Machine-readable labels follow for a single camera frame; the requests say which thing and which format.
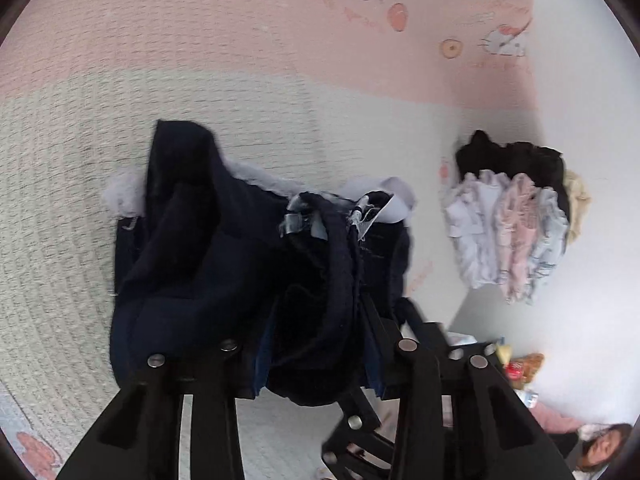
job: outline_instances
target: pink play mat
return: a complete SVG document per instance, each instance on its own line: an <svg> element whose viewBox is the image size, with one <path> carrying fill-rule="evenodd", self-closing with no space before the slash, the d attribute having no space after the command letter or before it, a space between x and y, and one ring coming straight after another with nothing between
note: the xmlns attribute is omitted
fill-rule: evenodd
<svg viewBox="0 0 640 480"><path fill-rule="evenodd" d="M100 196L115 171L144 168L157 119L198 121L226 156L316 189L409 182L407 293L447 323L466 288L440 198L455 144L476 128L532 140L531 7L32 0L0 46L0 412L38 478L54 477L116 392L115 219ZM311 478L335 414L310 422L268 392L260 402L239 408L247 478ZM289 410L277 428L275 409Z"/></svg>

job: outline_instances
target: red can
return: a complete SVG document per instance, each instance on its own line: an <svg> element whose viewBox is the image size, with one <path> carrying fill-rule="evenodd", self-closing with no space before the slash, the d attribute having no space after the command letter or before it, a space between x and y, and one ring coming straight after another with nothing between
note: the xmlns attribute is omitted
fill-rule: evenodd
<svg viewBox="0 0 640 480"><path fill-rule="evenodd" d="M511 381L517 381L522 378L522 374L524 373L524 366L522 365L522 363L511 362L504 367L504 371Z"/></svg>

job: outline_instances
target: pink clothing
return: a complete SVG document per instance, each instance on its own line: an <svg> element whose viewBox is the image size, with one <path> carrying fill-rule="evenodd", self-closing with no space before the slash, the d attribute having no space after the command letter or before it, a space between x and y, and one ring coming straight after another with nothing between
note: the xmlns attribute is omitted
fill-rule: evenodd
<svg viewBox="0 0 640 480"><path fill-rule="evenodd" d="M561 415L556 410L537 402L529 410L545 433L571 433L584 425L584 422L570 416Z"/></svg>
<svg viewBox="0 0 640 480"><path fill-rule="evenodd" d="M533 181L519 173L496 209L498 284L509 303L523 297L527 284L527 261L538 230L537 196Z"/></svg>

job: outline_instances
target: person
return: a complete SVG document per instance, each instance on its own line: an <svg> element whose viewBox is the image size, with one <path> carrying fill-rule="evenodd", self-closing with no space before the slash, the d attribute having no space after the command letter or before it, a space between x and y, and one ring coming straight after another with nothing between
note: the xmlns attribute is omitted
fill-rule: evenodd
<svg viewBox="0 0 640 480"><path fill-rule="evenodd" d="M591 440L581 440L577 432L550 434L572 471L595 473L609 465L622 451L631 435L630 424L613 424Z"/></svg>

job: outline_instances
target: navy garment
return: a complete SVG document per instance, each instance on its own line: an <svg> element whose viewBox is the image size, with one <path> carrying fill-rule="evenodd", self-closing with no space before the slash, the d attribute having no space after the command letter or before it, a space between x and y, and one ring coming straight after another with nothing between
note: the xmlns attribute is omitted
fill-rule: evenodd
<svg viewBox="0 0 640 480"><path fill-rule="evenodd" d="M285 198L233 178L212 134L158 121L146 216L116 232L111 365L118 383L149 355L184 356L237 336L278 292Z"/></svg>
<svg viewBox="0 0 640 480"><path fill-rule="evenodd" d="M231 176L202 126L158 121L146 216L123 219L116 231L110 353L118 384L153 353L198 355L230 337L250 356L248 396L266 385L322 405L361 383L370 336L361 288L394 319L408 231L402 222L373 224L359 242L331 201L300 197L319 213L327 240L308 231L281 237L286 198ZM256 319L264 321L257 334Z"/></svg>
<svg viewBox="0 0 640 480"><path fill-rule="evenodd" d="M558 207L571 221L569 198L564 188L562 153L539 147L530 142L512 142L500 146L482 130L476 130L471 140L456 152L460 181L467 173L479 176L481 170L506 173L513 178L525 173L536 187L551 187L558 194Z"/></svg>
<svg viewBox="0 0 640 480"><path fill-rule="evenodd" d="M578 461L584 453L584 442L580 440L576 431L572 433L548 433L564 462L571 471L577 469Z"/></svg>

